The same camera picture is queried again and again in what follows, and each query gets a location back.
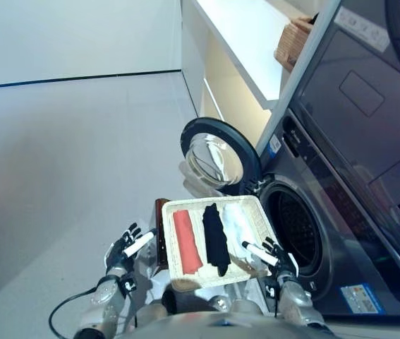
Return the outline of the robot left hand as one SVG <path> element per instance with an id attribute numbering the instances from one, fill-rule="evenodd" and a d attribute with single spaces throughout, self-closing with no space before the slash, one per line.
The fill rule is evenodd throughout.
<path id="1" fill-rule="evenodd" d="M 134 222 L 124 231 L 120 238 L 111 244 L 104 255 L 106 274 L 116 269 L 133 271 L 134 260 L 137 253 L 149 244 L 157 235 L 157 229 L 152 228 L 142 233 L 138 224 Z"/>

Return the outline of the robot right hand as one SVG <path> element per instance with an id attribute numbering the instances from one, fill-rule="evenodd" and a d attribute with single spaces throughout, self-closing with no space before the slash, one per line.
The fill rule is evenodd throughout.
<path id="1" fill-rule="evenodd" d="M 266 237 L 261 246 L 243 241 L 242 247 L 258 257 L 275 277 L 288 275 L 298 277 L 299 267 L 293 255 L 285 251 L 273 238 Z"/>

